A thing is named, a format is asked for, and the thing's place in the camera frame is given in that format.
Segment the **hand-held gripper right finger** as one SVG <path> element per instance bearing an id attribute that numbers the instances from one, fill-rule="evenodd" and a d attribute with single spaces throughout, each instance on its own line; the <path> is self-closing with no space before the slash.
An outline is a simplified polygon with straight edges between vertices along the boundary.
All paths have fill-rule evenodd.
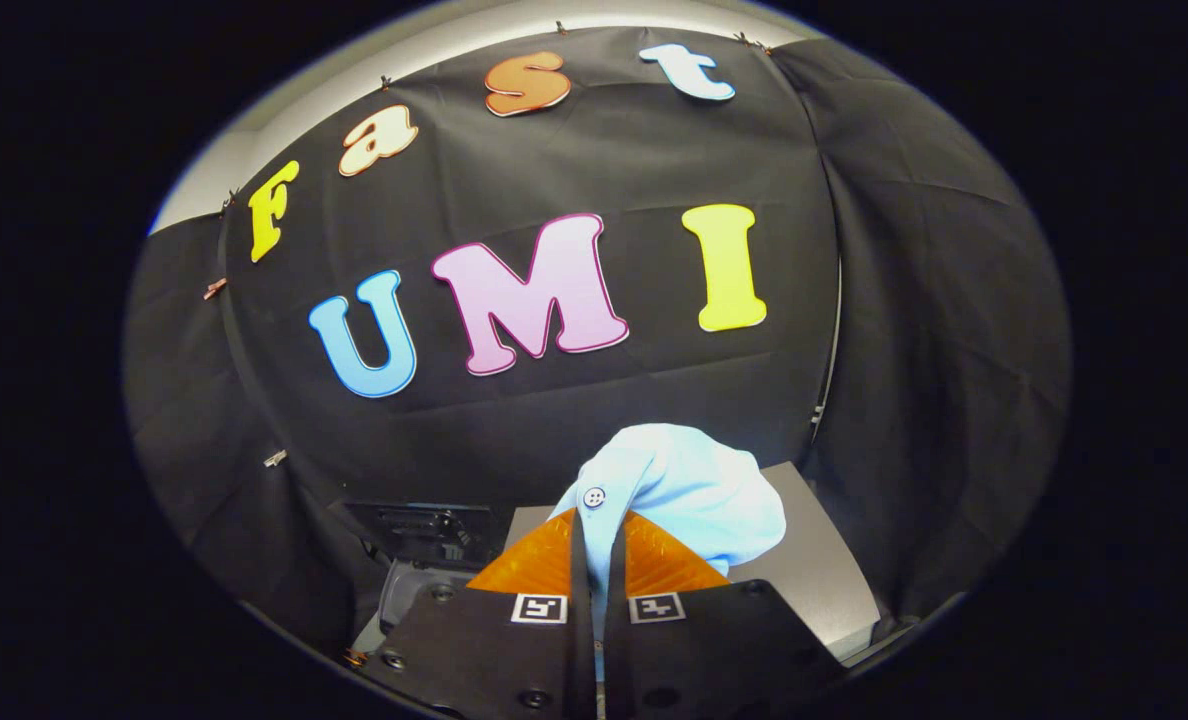
<path id="1" fill-rule="evenodd" d="M 846 678 L 771 582 L 729 582 L 642 514 L 609 569 L 608 719 L 795 719 Z"/>

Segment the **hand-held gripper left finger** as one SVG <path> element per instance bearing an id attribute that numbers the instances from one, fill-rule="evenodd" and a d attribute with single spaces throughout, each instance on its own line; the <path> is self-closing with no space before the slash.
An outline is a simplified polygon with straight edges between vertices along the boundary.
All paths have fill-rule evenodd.
<path id="1" fill-rule="evenodd" d="M 579 511 L 536 528 L 469 585 L 421 593 L 358 674 L 431 716 L 598 716 Z"/>

